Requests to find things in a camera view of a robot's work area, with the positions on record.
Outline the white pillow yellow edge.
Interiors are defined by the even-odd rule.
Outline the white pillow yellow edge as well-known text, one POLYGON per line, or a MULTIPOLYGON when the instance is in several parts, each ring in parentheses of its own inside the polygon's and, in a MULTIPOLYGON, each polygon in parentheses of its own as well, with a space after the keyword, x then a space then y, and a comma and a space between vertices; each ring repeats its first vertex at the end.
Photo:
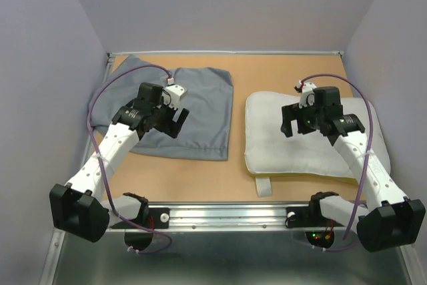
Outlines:
POLYGON ((244 157, 249 173, 255 177, 312 174, 355 184, 347 163, 320 132, 301 135, 295 123, 292 137, 280 131, 282 107, 299 100, 271 91, 255 92, 246 99, 244 157))

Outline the grey pillowcase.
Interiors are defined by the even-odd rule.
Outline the grey pillowcase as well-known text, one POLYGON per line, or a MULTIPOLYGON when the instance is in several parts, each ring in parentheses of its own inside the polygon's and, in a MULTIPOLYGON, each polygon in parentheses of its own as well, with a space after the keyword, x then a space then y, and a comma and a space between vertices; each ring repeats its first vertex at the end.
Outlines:
POLYGON ((128 56, 89 101, 91 124, 101 134, 120 107, 136 98, 143 82, 166 85, 172 76, 176 84, 187 88, 179 108, 189 115, 176 139, 153 129, 132 149, 133 153, 163 158, 226 161, 234 87, 228 71, 213 68, 178 67, 163 71, 156 63, 128 56))

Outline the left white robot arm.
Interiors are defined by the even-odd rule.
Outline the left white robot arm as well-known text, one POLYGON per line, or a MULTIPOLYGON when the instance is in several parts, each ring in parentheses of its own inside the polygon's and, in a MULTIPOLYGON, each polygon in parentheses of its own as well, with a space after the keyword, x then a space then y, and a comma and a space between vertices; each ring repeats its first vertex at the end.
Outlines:
POLYGON ((52 187, 49 201, 55 228, 96 242, 120 222, 135 228, 152 224, 146 198, 128 192, 104 202, 102 196, 110 195, 109 179, 146 133, 154 129, 178 136, 189 115, 187 109, 178 109, 186 94, 187 89, 176 84, 139 86, 137 97, 119 108, 82 168, 66 184, 52 187))

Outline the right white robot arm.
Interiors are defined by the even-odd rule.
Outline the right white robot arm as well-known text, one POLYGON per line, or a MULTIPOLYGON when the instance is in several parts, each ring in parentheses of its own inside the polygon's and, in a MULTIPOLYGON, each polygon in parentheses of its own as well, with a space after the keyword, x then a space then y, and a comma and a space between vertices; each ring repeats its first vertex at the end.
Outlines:
POLYGON ((282 107, 282 133, 292 136, 293 121, 299 134, 320 132, 347 163, 366 203, 346 201, 336 192, 318 192, 306 207, 288 216, 288 227, 316 227, 332 221, 355 233, 369 252, 413 244, 426 208, 395 184, 372 150, 372 138, 360 119, 344 113, 339 89, 300 85, 296 91, 301 94, 299 102, 282 107))

